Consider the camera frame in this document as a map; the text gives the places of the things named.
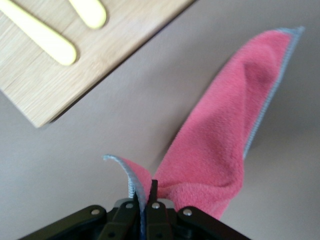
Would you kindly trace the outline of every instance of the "beige table surface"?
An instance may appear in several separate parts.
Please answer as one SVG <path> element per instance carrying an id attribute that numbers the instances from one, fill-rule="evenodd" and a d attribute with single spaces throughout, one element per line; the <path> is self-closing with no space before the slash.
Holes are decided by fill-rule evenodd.
<path id="1" fill-rule="evenodd" d="M 55 122 L 35 128 L 0 94 L 0 239 L 127 196 L 111 153 L 154 172 L 221 65 L 253 36 L 305 33 L 222 221 L 253 240 L 320 239 L 320 1 L 199 0 Z"/>

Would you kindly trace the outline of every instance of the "wooden cutting board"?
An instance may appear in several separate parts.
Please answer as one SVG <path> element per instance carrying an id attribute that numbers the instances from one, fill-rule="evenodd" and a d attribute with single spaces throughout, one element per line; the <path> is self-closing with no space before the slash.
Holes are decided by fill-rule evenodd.
<path id="1" fill-rule="evenodd" d="M 73 43 L 79 55 L 73 65 L 60 65 L 0 12 L 0 89 L 35 127 L 40 127 L 193 0 L 101 0 L 108 20 L 98 30 L 88 28 L 68 0 L 14 2 Z"/>

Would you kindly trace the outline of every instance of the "pink microfiber cloth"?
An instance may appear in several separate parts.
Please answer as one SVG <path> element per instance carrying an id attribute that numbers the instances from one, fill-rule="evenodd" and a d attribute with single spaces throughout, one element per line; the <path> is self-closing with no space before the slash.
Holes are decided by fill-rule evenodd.
<path id="1" fill-rule="evenodd" d="M 156 171 L 159 198 L 172 200 L 176 210 L 194 206 L 222 216 L 242 187 L 244 158 L 303 30 L 263 32 L 229 60 Z M 151 184 L 150 177 L 139 181 Z"/>

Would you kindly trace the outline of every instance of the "wood grain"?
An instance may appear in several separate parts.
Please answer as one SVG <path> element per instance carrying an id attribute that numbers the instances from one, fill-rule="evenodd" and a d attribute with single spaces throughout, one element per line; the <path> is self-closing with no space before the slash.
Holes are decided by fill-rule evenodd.
<path id="1" fill-rule="evenodd" d="M 0 12 L 0 89 L 35 127 L 50 122 L 193 0 L 102 0 L 107 24 L 88 28 L 67 0 L 15 0 L 72 42 L 63 66 Z"/>

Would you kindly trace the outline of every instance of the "metal screw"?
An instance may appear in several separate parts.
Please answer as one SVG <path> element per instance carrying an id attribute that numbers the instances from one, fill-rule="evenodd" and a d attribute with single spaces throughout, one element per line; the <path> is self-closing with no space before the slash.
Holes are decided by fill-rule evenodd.
<path id="1" fill-rule="evenodd" d="M 152 204 L 152 208 L 153 208 L 153 209 L 158 209 L 158 208 L 160 208 L 160 204 L 159 204 L 158 202 L 154 202 L 154 203 Z"/>
<path id="2" fill-rule="evenodd" d="M 188 208 L 186 208 L 185 210 L 183 210 L 183 214 L 186 216 L 191 216 L 192 215 L 192 211 Z"/>
<path id="3" fill-rule="evenodd" d="M 132 203 L 128 203 L 127 205 L 125 205 L 126 209 L 132 209 L 134 207 L 134 205 Z"/>
<path id="4" fill-rule="evenodd" d="M 94 209 L 94 210 L 91 211 L 92 215 L 98 215 L 99 213 L 100 213 L 99 209 Z"/>

